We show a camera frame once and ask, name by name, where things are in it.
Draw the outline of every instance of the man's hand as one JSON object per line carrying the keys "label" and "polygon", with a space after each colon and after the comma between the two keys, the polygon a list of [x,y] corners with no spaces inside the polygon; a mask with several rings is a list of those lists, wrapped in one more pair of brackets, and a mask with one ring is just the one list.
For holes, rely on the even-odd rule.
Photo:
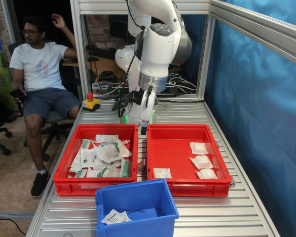
{"label": "man's hand", "polygon": [[[25,90],[22,90],[22,89],[20,89],[20,90],[23,92],[23,94],[24,94],[25,96],[27,96]],[[15,97],[13,97],[13,96],[11,96],[11,98],[12,98],[16,103],[21,103],[21,102],[22,102],[22,101],[20,101],[19,98],[15,98]]]}
{"label": "man's hand", "polygon": [[64,29],[66,27],[66,23],[61,15],[58,14],[52,14],[51,18],[53,19],[54,25],[58,29]]}

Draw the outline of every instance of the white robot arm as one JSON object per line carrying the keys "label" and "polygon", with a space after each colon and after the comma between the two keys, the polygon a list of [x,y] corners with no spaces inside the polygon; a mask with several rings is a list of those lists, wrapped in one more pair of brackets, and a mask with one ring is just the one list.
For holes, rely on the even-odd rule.
{"label": "white robot arm", "polygon": [[[146,134],[156,96],[166,88],[169,64],[181,65],[191,54],[192,44],[185,30],[179,10],[172,0],[129,0],[128,31],[137,35],[135,45],[119,49],[115,54],[117,64],[127,71],[130,99],[124,108],[125,115],[141,120],[142,134]],[[165,24],[151,24],[151,16]],[[144,34],[143,43],[139,45]]]}

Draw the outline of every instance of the brick wall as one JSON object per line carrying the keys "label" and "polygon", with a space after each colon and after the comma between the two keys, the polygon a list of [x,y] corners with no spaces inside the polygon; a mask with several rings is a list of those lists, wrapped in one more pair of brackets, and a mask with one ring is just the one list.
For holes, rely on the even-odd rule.
{"label": "brick wall", "polygon": [[110,35],[110,17],[108,15],[87,15],[91,43],[102,49],[121,48],[126,45],[123,39]]}

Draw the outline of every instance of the black sneaker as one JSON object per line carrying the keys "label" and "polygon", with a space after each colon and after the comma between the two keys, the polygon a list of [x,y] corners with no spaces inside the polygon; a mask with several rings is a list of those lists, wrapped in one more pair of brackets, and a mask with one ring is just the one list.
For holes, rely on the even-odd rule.
{"label": "black sneaker", "polygon": [[50,175],[48,171],[46,171],[46,173],[44,174],[40,174],[40,173],[36,174],[34,185],[31,190],[32,197],[39,198],[40,196],[43,195],[45,186],[48,182],[49,177]]}

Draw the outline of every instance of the aluminum table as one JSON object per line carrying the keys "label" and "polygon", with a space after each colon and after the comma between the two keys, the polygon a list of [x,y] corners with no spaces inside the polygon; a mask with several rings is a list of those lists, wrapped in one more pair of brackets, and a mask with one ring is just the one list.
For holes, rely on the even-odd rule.
{"label": "aluminum table", "polygon": [[[172,103],[161,102],[162,105],[156,105],[157,123],[209,125],[235,181],[235,186],[230,188],[227,197],[175,197],[179,219],[175,222],[174,237],[279,237],[207,104],[176,103],[179,100],[197,100],[196,95],[185,95],[171,100]],[[111,110],[113,104],[113,100],[102,100],[101,108],[93,113],[80,110],[56,167],[78,124],[120,123],[117,112]],[[145,136],[139,135],[138,162],[146,162],[146,147]],[[138,174],[138,181],[145,179],[145,174]],[[95,237],[96,225],[94,196],[59,196],[51,178],[26,236]]]}

